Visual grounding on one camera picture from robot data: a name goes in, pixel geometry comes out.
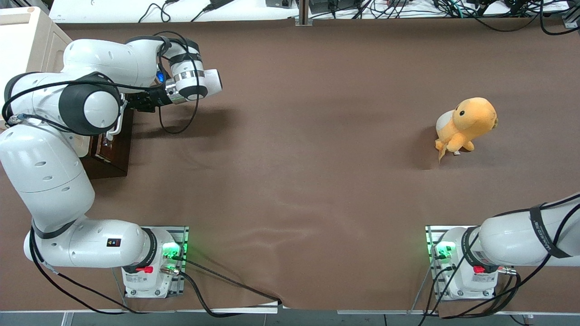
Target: green light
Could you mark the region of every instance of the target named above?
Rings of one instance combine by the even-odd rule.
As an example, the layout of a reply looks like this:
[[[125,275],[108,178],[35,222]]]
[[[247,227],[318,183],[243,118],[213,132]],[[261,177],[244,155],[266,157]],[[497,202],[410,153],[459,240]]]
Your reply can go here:
[[[451,252],[455,251],[455,243],[450,241],[442,241],[437,244],[436,250],[439,255],[445,256],[445,259],[451,258]]]
[[[179,250],[180,248],[177,243],[167,242],[166,244],[163,244],[162,247],[163,257],[173,258],[179,254]]]

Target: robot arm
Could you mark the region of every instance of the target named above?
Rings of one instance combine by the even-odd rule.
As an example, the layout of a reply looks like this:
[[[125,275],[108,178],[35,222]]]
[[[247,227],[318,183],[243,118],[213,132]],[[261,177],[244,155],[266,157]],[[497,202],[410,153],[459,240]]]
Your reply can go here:
[[[580,194],[575,194],[494,216],[480,227],[447,231],[432,249],[442,269],[459,266],[453,278],[452,272],[444,274],[447,299],[487,299],[502,266],[538,266],[548,255],[546,266],[580,266],[579,210]]]
[[[147,90],[152,106],[179,104],[220,92],[219,73],[204,70],[198,45],[186,41],[189,53],[180,40],[160,36],[137,37],[127,44],[80,39],[64,51],[64,68],[60,73],[15,76],[6,85],[5,97],[7,100],[32,87],[62,81],[114,82],[148,88],[157,75],[156,59],[162,55],[170,59],[173,78]],[[131,102],[131,94],[142,91],[94,84],[48,87],[20,96],[3,115],[9,123],[23,114],[21,117],[54,121],[82,135],[99,135],[113,128],[117,121],[121,94]]]
[[[161,56],[169,59],[173,78],[149,88]],[[199,48],[191,40],[185,47],[165,37],[138,37],[126,44],[80,39],[66,48],[60,73],[15,76],[6,86],[5,100],[63,81],[88,83],[41,88],[19,96],[2,111],[12,126],[0,135],[0,161],[32,214],[34,232],[24,240],[25,254],[32,259],[28,239],[34,236],[39,255],[49,265],[123,267],[131,296],[163,298],[171,275],[161,274],[161,267],[175,266],[170,258],[179,253],[179,246],[164,229],[85,216],[95,192],[72,148],[70,132],[109,131],[124,100],[129,108],[154,108],[218,93],[219,74],[204,70]]]
[[[554,257],[547,266],[580,266],[579,204],[580,194],[575,194],[538,207],[540,219],[533,219],[529,210],[489,218],[481,225],[477,246],[471,251],[492,265],[537,266],[549,252]],[[568,214],[571,216],[553,249],[556,231]]]

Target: silver ring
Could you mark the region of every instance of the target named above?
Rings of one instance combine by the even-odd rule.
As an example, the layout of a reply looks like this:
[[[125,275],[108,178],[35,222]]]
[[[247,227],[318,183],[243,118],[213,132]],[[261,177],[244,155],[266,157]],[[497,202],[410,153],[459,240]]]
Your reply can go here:
[[[187,100],[181,96],[175,87],[175,81],[170,78],[165,81],[165,94],[173,104],[185,103]]]
[[[197,74],[197,77],[205,77],[205,73],[203,70],[189,70],[189,71],[184,71],[182,73],[178,73],[177,75],[173,76],[173,79],[177,82],[177,81],[188,79],[188,78],[195,78],[196,74]]]

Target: brown tablecloth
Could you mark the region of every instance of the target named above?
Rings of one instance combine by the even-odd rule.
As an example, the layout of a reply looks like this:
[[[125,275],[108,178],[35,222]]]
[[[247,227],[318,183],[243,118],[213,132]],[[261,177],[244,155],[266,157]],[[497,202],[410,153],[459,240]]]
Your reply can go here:
[[[179,136],[161,131],[156,114],[136,114],[129,176],[94,181],[88,216],[188,225],[191,258],[289,307],[406,310],[429,263],[426,224],[478,224],[578,190],[576,33],[550,37],[537,24],[498,33],[451,19],[316,25],[63,25],[72,39],[116,42],[177,31],[199,43],[224,85]],[[475,96],[493,103],[498,128],[439,165],[435,121]],[[182,125],[191,109],[164,108],[164,120]],[[22,254],[30,215],[3,173],[1,182],[0,309],[83,309]],[[61,270],[119,298],[111,270]],[[577,273],[546,268],[508,310],[580,312]],[[267,301],[193,275],[210,307]],[[189,286],[181,298],[129,302],[200,307]]]

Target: stuffed animal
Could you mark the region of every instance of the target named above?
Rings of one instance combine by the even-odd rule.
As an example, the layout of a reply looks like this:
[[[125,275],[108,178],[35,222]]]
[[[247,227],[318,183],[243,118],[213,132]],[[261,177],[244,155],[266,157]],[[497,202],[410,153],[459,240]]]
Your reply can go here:
[[[446,112],[437,119],[435,129],[439,139],[435,141],[435,148],[439,150],[439,161],[441,162],[445,151],[459,154],[461,147],[472,151],[472,140],[497,125],[498,115],[488,100],[474,97],[461,102],[455,110]]]

